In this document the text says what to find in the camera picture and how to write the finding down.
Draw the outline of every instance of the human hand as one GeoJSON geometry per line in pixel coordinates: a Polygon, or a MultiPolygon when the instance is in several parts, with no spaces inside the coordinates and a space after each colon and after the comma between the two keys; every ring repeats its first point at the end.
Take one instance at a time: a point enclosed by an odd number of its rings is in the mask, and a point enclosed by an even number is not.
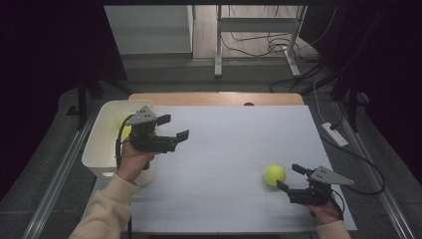
{"type": "Polygon", "coordinates": [[[139,177],[147,162],[153,160],[159,152],[143,152],[135,149],[128,141],[122,144],[120,166],[117,175],[132,184],[139,177]]]}
{"type": "Polygon", "coordinates": [[[307,207],[315,216],[318,222],[321,225],[332,223],[338,221],[338,212],[337,209],[332,205],[331,202],[328,202],[326,205],[314,206],[314,205],[304,205],[307,207]]]}

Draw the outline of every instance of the wooden floor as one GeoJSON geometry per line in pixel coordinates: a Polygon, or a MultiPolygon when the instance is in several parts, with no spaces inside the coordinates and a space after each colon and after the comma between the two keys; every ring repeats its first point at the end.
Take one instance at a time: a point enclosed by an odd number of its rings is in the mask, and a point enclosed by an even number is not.
{"type": "MultiPolygon", "coordinates": [[[[193,32],[193,58],[214,58],[217,34],[217,8],[216,6],[196,6],[196,19],[193,32]]],[[[223,6],[223,17],[279,17],[294,18],[297,14],[297,6],[223,6]]],[[[269,33],[223,33],[223,41],[230,48],[238,49],[252,55],[262,55],[268,52],[269,40],[277,44],[289,44],[290,34],[267,38],[269,33]],[[260,39],[241,41],[239,39],[264,37],[260,39]]],[[[297,44],[303,56],[315,56],[316,51],[301,39],[297,44]]],[[[282,52],[272,53],[265,57],[283,57],[282,52]]],[[[223,58],[249,58],[250,56],[227,49],[223,45],[223,58]]]]}

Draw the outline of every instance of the white wall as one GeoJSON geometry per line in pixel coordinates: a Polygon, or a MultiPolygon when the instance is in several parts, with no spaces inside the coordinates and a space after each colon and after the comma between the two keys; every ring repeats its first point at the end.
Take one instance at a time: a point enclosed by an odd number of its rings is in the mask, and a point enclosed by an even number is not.
{"type": "Polygon", "coordinates": [[[191,6],[105,6],[121,55],[192,52],[191,6]]]}

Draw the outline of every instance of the white tabletop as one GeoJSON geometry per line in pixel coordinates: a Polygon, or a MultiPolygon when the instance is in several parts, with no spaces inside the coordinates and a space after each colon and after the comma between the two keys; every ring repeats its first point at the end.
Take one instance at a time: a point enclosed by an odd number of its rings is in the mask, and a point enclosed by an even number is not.
{"type": "MultiPolygon", "coordinates": [[[[146,233],[287,233],[315,231],[317,222],[283,191],[269,186],[265,168],[278,163],[291,188],[308,187],[292,164],[331,169],[306,106],[155,107],[171,115],[160,135],[189,129],[175,152],[155,160],[153,180],[133,197],[132,230],[146,233]]],[[[97,181],[94,191],[105,186],[97,181]]],[[[337,185],[332,187],[342,195],[337,185]]],[[[344,223],[356,226],[345,205],[344,223]]]]}

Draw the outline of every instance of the table leg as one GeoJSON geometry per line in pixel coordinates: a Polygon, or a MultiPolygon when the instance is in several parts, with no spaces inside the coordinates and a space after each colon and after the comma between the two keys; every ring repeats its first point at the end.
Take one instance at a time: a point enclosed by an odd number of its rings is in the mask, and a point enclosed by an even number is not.
{"type": "Polygon", "coordinates": [[[214,63],[214,75],[221,77],[223,75],[223,56],[221,46],[221,5],[217,6],[217,45],[215,49],[215,63],[214,63]]]}
{"type": "Polygon", "coordinates": [[[295,78],[300,77],[301,72],[299,71],[299,68],[296,65],[295,55],[294,55],[293,50],[295,48],[295,42],[296,42],[296,38],[298,37],[299,30],[301,29],[302,21],[304,20],[305,9],[306,9],[306,6],[299,6],[299,11],[298,11],[298,15],[296,16],[296,22],[295,22],[295,26],[292,32],[290,43],[289,43],[288,48],[285,51],[286,60],[288,61],[289,67],[291,68],[291,71],[292,71],[292,75],[295,78]]]}

